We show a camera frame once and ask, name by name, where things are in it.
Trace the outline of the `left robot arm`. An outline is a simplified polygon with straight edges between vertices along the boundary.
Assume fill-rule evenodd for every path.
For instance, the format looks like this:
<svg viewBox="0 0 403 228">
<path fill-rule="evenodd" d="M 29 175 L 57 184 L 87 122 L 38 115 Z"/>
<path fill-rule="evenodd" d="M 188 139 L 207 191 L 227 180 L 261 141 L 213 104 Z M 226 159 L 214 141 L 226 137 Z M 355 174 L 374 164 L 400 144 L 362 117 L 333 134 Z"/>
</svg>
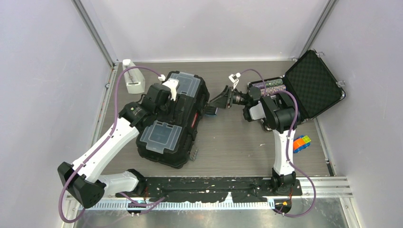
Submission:
<svg viewBox="0 0 403 228">
<path fill-rule="evenodd" d="M 103 170 L 120 150 L 135 139 L 167 110 L 177 98 L 179 82 L 176 79 L 153 84 L 140 102 L 126 104 L 115 113 L 114 123 L 87 152 L 72 164 L 63 162 L 58 167 L 63 191 L 68 191 L 83 208 L 96 205 L 104 196 L 117 193 L 135 197 L 145 194 L 146 178 L 135 169 L 122 173 L 102 175 Z"/>
</svg>

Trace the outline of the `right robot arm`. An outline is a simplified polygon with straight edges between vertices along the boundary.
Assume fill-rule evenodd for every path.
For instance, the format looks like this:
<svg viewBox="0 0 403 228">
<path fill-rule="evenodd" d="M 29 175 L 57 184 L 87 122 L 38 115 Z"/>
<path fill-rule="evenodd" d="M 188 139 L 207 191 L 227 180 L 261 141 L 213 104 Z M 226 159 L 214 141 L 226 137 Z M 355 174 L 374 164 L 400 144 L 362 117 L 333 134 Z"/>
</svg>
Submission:
<svg viewBox="0 0 403 228">
<path fill-rule="evenodd" d="M 270 179 L 271 191 L 283 195 L 296 183 L 296 167 L 293 164 L 293 137 L 301 119 L 296 98 L 286 90 L 262 95 L 257 87 L 242 93 L 231 86 L 211 99 L 208 114 L 216 114 L 218 108 L 242 105 L 244 119 L 248 122 L 264 119 L 274 134 L 275 162 Z"/>
</svg>

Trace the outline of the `black plastic toolbox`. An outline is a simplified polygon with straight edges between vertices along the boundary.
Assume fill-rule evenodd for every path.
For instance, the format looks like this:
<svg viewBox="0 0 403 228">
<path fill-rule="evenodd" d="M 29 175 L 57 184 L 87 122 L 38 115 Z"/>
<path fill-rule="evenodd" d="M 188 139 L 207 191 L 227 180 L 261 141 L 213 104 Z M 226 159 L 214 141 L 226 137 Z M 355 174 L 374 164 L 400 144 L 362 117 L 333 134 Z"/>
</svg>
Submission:
<svg viewBox="0 0 403 228">
<path fill-rule="evenodd" d="M 198 75 L 171 71 L 168 78 L 179 82 L 177 97 L 154 106 L 156 119 L 140 133 L 136 145 L 142 158 L 180 169 L 195 157 L 192 147 L 210 93 Z"/>
</svg>

